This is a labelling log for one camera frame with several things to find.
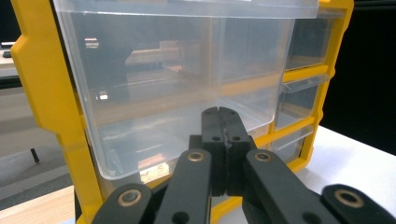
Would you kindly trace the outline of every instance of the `desk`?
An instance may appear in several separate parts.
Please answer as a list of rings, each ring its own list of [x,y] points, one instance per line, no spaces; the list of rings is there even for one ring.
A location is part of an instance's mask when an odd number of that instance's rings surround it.
[[[320,194],[333,184],[359,189],[396,217],[395,171],[395,156],[319,126],[311,162],[297,176]],[[247,221],[238,207],[219,223]]]
[[[396,217],[396,157],[318,128],[311,162],[297,176],[313,191],[341,183],[360,189]],[[0,211],[0,223],[54,223],[73,219],[73,189],[69,187]],[[247,223],[237,208],[220,223]]]
[[[0,50],[0,78],[1,77],[15,77],[18,75],[12,59],[3,57],[4,50]]]

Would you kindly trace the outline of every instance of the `small plastic drawer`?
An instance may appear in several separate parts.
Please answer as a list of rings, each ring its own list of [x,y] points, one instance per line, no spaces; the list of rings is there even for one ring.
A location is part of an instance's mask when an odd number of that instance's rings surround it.
[[[275,130],[311,116],[318,85],[327,80],[327,75],[319,75],[282,83],[276,109]]]
[[[307,126],[297,132],[274,141],[268,149],[275,152],[276,155],[285,163],[294,161],[300,157],[300,152],[305,138],[312,134],[313,131],[314,128],[312,126]]]

